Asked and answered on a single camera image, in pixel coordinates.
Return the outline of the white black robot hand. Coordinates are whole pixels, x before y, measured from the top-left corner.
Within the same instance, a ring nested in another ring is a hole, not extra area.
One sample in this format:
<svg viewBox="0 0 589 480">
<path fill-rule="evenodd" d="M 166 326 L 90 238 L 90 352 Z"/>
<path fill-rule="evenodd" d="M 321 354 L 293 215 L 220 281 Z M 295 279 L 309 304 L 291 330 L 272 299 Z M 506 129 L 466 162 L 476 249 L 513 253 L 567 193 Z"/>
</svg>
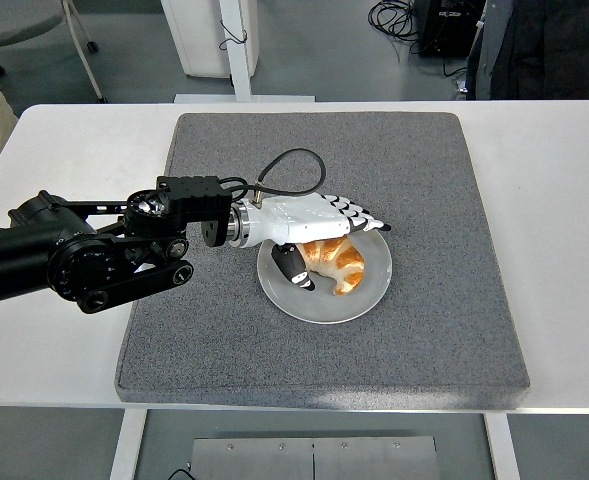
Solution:
<svg viewBox="0 0 589 480">
<path fill-rule="evenodd" d="M 241 205 L 249 221 L 241 234 L 241 248 L 270 240 L 272 259 L 287 281 L 313 290 L 309 276 L 313 271 L 335 281 L 337 296 L 355 290 L 365 273 L 365 260 L 348 235 L 390 229 L 362 207 L 336 195 L 276 196 L 265 199 L 261 207 L 246 200 Z"/>
</svg>

